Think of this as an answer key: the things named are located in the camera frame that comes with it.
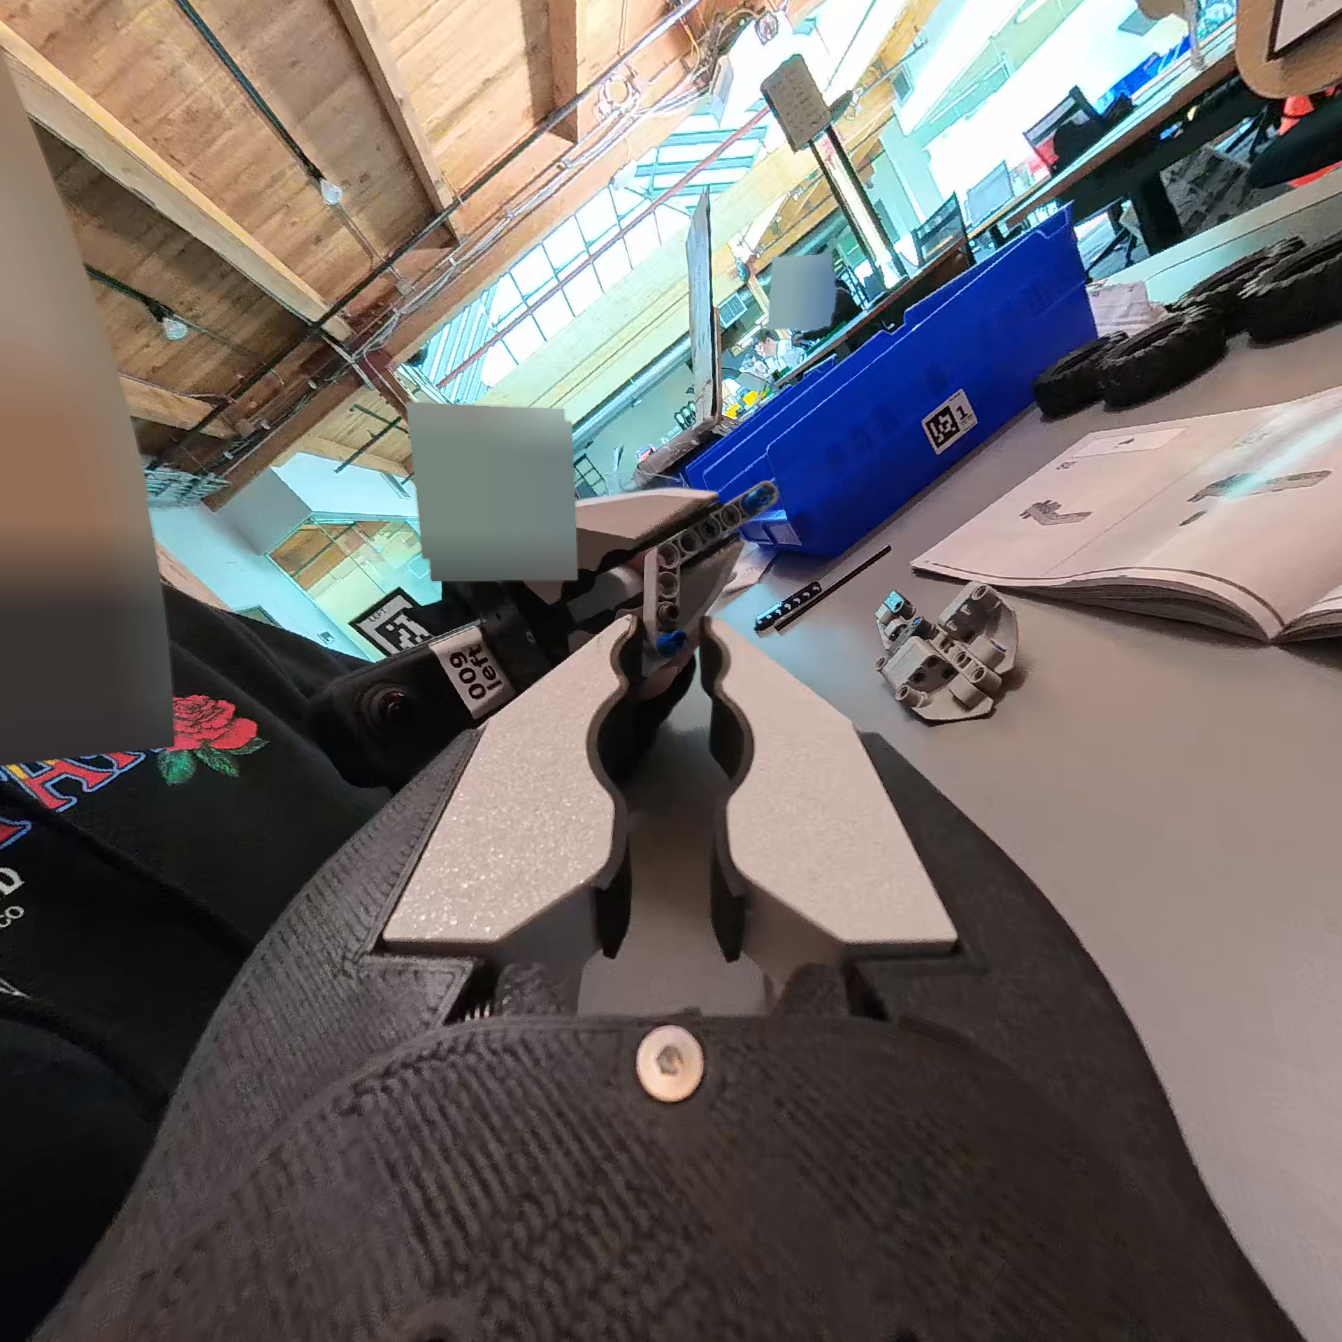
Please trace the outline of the clear plastic bag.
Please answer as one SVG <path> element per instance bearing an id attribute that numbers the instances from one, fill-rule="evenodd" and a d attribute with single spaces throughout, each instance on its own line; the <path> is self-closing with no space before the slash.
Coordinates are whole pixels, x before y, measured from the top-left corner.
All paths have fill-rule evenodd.
<path id="1" fill-rule="evenodd" d="M 1132 338 L 1153 326 L 1168 313 L 1149 298 L 1147 285 L 1138 283 L 1100 283 L 1085 288 L 1090 313 L 1096 324 L 1096 338 Z"/>

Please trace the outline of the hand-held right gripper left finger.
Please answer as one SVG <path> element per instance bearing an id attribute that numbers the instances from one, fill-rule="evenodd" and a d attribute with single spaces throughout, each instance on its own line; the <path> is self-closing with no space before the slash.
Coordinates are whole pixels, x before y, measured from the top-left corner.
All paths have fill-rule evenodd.
<path id="1" fill-rule="evenodd" d="M 479 731 L 384 924 L 390 955 L 541 966 L 577 1006 L 629 853 L 598 737 L 640 635 L 638 616 L 617 618 Z"/>

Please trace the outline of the grey technic frame assembly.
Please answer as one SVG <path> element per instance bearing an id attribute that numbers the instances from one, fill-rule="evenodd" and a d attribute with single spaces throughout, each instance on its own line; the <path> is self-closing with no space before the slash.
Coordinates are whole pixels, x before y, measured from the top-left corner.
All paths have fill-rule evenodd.
<path id="1" fill-rule="evenodd" d="M 895 703 L 924 724 L 990 718 L 1011 686 L 1017 614 L 984 584 L 967 584 L 935 620 L 892 591 L 875 625 L 882 644 L 875 671 Z"/>

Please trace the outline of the long wooden table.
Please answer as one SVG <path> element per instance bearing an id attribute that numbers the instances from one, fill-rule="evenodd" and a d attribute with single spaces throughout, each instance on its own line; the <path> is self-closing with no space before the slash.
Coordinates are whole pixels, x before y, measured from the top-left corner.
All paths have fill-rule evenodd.
<path id="1" fill-rule="evenodd" d="M 1166 169 L 1206 145 L 1223 143 L 1265 105 L 1238 75 L 1234 54 L 1212 59 L 1202 73 L 1183 65 L 1170 73 L 1153 99 L 1083 156 L 1009 201 L 984 224 L 975 226 L 967 239 L 971 245 L 992 239 L 1000 247 L 1049 207 L 1070 207 L 1079 224 L 1126 203 L 1136 215 L 1136 232 L 1147 254 L 1160 254 L 1185 239 L 1166 192 Z"/>

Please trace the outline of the black toy tyre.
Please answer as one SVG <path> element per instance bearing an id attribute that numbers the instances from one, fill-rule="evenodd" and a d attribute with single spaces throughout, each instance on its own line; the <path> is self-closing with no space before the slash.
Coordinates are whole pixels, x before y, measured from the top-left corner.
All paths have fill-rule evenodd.
<path id="1" fill-rule="evenodd" d="M 1183 317 L 1189 313 L 1210 313 L 1223 326 L 1232 326 L 1238 305 L 1249 283 L 1272 266 L 1291 258 L 1302 251 L 1306 243 L 1300 237 L 1287 237 L 1276 245 L 1268 245 L 1249 256 L 1232 262 L 1210 279 L 1200 281 L 1181 298 L 1166 305 L 1166 313 Z"/>
<path id="2" fill-rule="evenodd" d="M 1213 309 L 1174 313 L 1102 357 L 1098 400 L 1109 411 L 1149 404 L 1217 366 L 1227 345 L 1225 323 Z"/>
<path id="3" fill-rule="evenodd" d="M 1113 332 L 1071 351 L 1043 370 L 1034 381 L 1032 394 L 1047 423 L 1071 417 L 1100 400 L 1098 372 L 1107 357 L 1126 345 L 1124 332 Z"/>
<path id="4" fill-rule="evenodd" d="M 1255 277 L 1244 292 L 1244 334 L 1257 345 L 1310 336 L 1340 323 L 1340 256 L 1302 254 Z"/>

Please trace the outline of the grey technic beam assembly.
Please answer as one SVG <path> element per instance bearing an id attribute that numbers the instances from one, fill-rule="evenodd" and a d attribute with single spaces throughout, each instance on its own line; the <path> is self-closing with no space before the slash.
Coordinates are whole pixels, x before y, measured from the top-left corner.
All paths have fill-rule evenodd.
<path id="1" fill-rule="evenodd" d="M 663 546 L 663 544 L 672 546 L 672 550 L 670 550 L 672 563 L 680 561 L 682 557 L 685 557 L 685 559 L 693 557 L 699 552 L 708 552 L 712 546 L 718 546 L 718 544 L 740 544 L 742 552 L 744 552 L 746 538 L 742 536 L 742 531 L 750 523 L 753 523 L 761 514 L 771 512 L 778 502 L 780 502 L 778 485 L 771 480 L 765 480 L 765 482 L 753 485 L 752 489 L 748 489 L 744 495 L 738 495 L 736 499 L 733 499 L 729 502 L 721 502 L 719 508 L 716 508 L 712 514 L 700 517 L 691 527 L 680 531 L 678 535 L 670 536 L 668 540 L 663 540 L 659 546 Z M 699 620 L 691 627 L 689 648 L 683 654 L 693 650 L 693 646 L 699 639 L 700 623 L 702 623 L 702 620 Z M 661 671 L 665 671 L 666 667 L 670 667 L 672 663 L 676 663 L 683 656 L 683 654 L 680 654 L 680 658 L 665 659 L 655 654 L 653 646 L 655 644 L 647 644 L 644 641 L 644 652 L 642 652 L 644 678 L 651 678 L 651 676 L 659 675 Z"/>

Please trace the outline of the open instruction booklet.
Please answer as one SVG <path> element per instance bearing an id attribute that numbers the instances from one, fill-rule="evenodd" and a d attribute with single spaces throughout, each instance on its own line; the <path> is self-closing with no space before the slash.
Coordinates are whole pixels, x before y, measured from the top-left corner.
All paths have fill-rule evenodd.
<path id="1" fill-rule="evenodd" d="M 1340 391 L 1083 438 L 912 563 L 1261 644 L 1340 637 Z"/>

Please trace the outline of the person's black printed hoodie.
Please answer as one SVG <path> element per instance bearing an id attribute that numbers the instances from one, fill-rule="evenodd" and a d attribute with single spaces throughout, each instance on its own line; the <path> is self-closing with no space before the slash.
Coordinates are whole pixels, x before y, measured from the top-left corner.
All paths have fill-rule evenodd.
<path id="1" fill-rule="evenodd" d="M 307 724 L 170 709 L 2 767 L 2 1339 L 481 1335 L 464 1267 L 424 1284 L 464 1199 L 409 1116 L 498 1019 L 373 943 L 488 722 L 392 801 Z"/>

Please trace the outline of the blue plastic bin with tag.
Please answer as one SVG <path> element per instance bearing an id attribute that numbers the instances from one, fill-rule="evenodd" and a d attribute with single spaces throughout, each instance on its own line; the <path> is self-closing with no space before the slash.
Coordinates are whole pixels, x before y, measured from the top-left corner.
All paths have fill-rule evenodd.
<path id="1" fill-rule="evenodd" d="M 1066 207 L 780 402 L 765 446 L 780 500 L 746 536 L 842 555 L 1028 411 L 1035 379 L 1094 338 Z"/>

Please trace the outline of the round wooden sign board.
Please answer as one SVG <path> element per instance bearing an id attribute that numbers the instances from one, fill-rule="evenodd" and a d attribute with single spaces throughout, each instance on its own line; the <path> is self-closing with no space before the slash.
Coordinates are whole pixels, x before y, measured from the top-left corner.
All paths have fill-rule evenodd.
<path id="1" fill-rule="evenodd" d="M 1340 3 L 1238 3 L 1234 59 L 1263 99 L 1340 84 Z"/>

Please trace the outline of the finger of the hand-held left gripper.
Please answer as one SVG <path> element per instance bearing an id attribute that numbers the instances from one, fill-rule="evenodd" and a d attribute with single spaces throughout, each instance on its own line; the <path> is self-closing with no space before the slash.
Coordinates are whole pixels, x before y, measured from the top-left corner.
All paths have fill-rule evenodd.
<path id="1" fill-rule="evenodd" d="M 577 574 L 600 574 L 719 508 L 716 493 L 655 489 L 576 502 Z"/>
<path id="2" fill-rule="evenodd" d="M 638 616 L 647 644 L 665 629 L 689 635 L 727 588 L 742 546 L 718 544 L 676 563 L 670 552 L 663 544 L 600 574 L 591 591 L 572 599 L 574 623 L 594 633 L 617 616 Z"/>

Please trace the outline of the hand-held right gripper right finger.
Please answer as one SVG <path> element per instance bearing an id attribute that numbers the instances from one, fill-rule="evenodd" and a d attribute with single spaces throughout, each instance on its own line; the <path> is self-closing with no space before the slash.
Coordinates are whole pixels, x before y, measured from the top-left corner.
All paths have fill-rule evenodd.
<path id="1" fill-rule="evenodd" d="M 759 972 L 763 1010 L 789 983 L 871 968 L 962 968 L 962 940 L 856 724 L 746 635 L 706 618 L 699 644 L 714 811 L 710 917 L 721 957 Z"/>

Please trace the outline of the white board panel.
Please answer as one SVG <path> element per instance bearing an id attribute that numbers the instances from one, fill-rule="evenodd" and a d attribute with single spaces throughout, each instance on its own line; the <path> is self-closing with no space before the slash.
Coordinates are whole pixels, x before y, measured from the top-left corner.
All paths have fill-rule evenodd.
<path id="1" fill-rule="evenodd" d="M 685 239 L 689 304 L 689 368 L 693 376 L 693 429 L 718 423 L 721 393 L 721 330 L 714 304 L 712 198 L 702 192 Z"/>

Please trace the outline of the sign on black stand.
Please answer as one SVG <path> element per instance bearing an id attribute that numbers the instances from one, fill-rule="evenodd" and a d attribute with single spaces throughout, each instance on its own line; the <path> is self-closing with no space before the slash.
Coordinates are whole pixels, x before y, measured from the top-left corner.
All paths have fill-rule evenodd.
<path id="1" fill-rule="evenodd" d="M 835 129 L 835 112 L 806 61 L 791 56 L 761 82 L 761 95 L 791 150 L 810 152 L 863 258 L 894 290 L 907 273 Z"/>

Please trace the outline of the black axle rod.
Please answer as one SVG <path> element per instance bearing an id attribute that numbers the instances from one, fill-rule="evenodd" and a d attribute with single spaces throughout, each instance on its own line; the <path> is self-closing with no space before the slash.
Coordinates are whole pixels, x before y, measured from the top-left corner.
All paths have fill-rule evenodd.
<path id="1" fill-rule="evenodd" d="M 865 559 L 863 563 L 856 565 L 852 570 L 844 572 L 844 574 L 839 576 L 837 580 L 829 580 L 827 584 L 822 584 L 822 595 L 820 595 L 820 599 L 818 599 L 814 605 L 810 605 L 806 610 L 803 610 L 801 614 L 797 614 L 797 616 L 793 616 L 791 620 L 780 623 L 780 627 L 776 627 L 776 631 L 782 633 L 782 629 L 788 629 L 788 627 L 795 625 L 795 623 L 797 623 L 805 614 L 808 614 L 814 606 L 818 606 L 820 603 L 827 601 L 831 595 L 835 595 L 835 593 L 841 591 L 844 586 L 848 586 L 854 578 L 861 576 L 863 572 L 867 572 L 869 569 L 873 569 L 875 565 L 878 565 L 880 561 L 884 561 L 890 553 L 892 553 L 892 546 L 884 546 L 884 548 L 878 550 L 875 555 L 871 555 L 871 557 Z"/>

